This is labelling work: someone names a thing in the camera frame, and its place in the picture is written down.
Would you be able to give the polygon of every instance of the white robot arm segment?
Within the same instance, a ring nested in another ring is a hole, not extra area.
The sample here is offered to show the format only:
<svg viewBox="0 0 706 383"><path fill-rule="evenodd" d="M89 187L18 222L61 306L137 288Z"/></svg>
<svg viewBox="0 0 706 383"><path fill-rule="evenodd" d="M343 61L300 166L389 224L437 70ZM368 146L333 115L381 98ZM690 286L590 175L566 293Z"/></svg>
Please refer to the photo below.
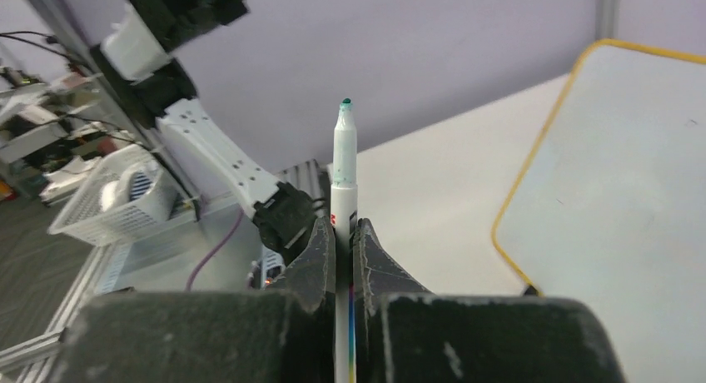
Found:
<svg viewBox="0 0 706 383"><path fill-rule="evenodd" d="M248 218L255 216L255 204L266 203L279 190L279 179L258 166L226 136L197 99L175 102L157 120L157 127L160 131L173 129L179 142L226 182Z"/></svg>
<svg viewBox="0 0 706 383"><path fill-rule="evenodd" d="M255 164L205 113L171 53L247 13L244 0L128 0L116 31L91 49L93 61L131 119L175 132L230 187L262 242L285 263L301 253L316 220L314 201Z"/></svg>

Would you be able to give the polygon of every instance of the rainbow striped marker body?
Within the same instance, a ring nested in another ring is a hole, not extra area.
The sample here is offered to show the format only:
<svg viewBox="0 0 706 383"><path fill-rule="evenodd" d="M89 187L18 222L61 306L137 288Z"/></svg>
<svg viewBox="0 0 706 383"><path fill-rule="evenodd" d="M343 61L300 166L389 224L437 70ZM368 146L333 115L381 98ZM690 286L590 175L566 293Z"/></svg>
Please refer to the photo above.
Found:
<svg viewBox="0 0 706 383"><path fill-rule="evenodd" d="M341 103L334 130L331 225L336 233L336 383L355 383L355 312L351 249L358 222L358 133L351 100Z"/></svg>

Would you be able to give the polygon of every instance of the wire basket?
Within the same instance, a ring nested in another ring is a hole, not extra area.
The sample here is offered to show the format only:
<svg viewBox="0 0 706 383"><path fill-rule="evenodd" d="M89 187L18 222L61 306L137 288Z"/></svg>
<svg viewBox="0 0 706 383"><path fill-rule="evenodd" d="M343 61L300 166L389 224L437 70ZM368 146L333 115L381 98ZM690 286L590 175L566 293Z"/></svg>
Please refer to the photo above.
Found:
<svg viewBox="0 0 706 383"><path fill-rule="evenodd" d="M163 168L155 174L152 187L140 198L106 211L101 209L101 190L108 182L137 163L154 160L144 148L131 145L113 152L95 166L48 229L94 246L116 241L138 241L156 231L154 226L169 219L177 190Z"/></svg>

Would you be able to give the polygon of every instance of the gray carpet floor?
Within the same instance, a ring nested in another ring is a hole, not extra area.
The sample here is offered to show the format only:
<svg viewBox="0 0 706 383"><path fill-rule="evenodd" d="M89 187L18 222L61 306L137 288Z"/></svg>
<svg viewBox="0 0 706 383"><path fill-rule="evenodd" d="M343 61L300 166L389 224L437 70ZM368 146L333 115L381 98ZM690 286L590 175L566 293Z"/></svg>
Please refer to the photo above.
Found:
<svg viewBox="0 0 706 383"><path fill-rule="evenodd" d="M0 350L45 332L88 257L88 244L47 234L60 211L0 201Z"/></svg>

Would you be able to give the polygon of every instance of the purple cable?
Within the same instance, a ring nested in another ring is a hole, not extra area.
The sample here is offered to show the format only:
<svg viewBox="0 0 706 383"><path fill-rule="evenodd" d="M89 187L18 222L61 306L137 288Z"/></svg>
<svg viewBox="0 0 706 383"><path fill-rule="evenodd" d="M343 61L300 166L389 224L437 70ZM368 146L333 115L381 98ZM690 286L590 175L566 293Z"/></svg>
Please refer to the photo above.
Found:
<svg viewBox="0 0 706 383"><path fill-rule="evenodd" d="M203 266L223 247L233 236L233 233L235 233L238 230L238 227L241 225L242 222L242 217L245 215L245 212L241 208L240 214L238 214L238 218L236 219L235 225L233 225L231 231L228 232L226 237L223 237L223 240L221 240L220 243L218 243L215 247L213 247L212 250L206 254L206 256L203 257L203 259L196 265L193 271L191 271L191 274L189 275L189 278L186 280L186 291L191 291L191 287L194 286L194 281L196 280L196 276L199 274Z"/></svg>

